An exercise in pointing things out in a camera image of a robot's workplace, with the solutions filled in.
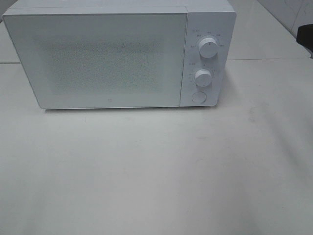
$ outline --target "white knob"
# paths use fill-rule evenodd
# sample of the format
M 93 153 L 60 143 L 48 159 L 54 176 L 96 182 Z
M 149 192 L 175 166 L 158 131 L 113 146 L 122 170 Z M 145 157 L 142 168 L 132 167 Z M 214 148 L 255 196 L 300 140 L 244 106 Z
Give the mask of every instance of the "white knob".
M 199 42 L 199 52 L 204 58 L 211 58 L 216 55 L 219 48 L 219 43 L 215 38 L 207 37 L 203 38 Z
M 212 74 L 209 70 L 199 70 L 195 73 L 195 83 L 198 87 L 206 87 L 212 82 Z

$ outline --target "power knob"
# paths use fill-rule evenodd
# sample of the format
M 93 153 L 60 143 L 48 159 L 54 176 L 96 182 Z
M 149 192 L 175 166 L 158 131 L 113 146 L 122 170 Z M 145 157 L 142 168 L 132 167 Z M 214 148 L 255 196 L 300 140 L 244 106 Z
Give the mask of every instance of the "power knob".
M 209 70 L 198 70 L 195 73 L 195 83 L 198 87 L 207 87 L 212 82 L 212 74 Z
M 199 53 L 203 58 L 211 58 L 216 55 L 219 48 L 218 41 L 213 37 L 203 38 L 199 42 Z

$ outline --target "table surface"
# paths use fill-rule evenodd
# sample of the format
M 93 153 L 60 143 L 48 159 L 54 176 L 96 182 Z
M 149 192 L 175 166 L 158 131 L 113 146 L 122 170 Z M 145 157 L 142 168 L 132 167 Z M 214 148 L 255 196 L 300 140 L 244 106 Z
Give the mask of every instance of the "table surface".
M 54 111 L 6 37 L 0 235 L 312 234 L 313 60 L 288 34 L 232 46 L 254 60 L 228 60 L 216 107 Z
M 237 12 L 228 59 L 310 58 L 310 54 L 257 1 L 230 0 Z M 0 23 L 0 63 L 19 59 L 3 23 Z

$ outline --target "microwave oven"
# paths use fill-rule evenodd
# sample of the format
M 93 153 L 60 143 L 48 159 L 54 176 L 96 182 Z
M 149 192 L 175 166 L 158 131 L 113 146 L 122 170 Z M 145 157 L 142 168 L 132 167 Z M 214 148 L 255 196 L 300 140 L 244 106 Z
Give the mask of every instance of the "microwave oven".
M 3 21 L 44 109 L 217 104 L 227 0 L 18 0 Z

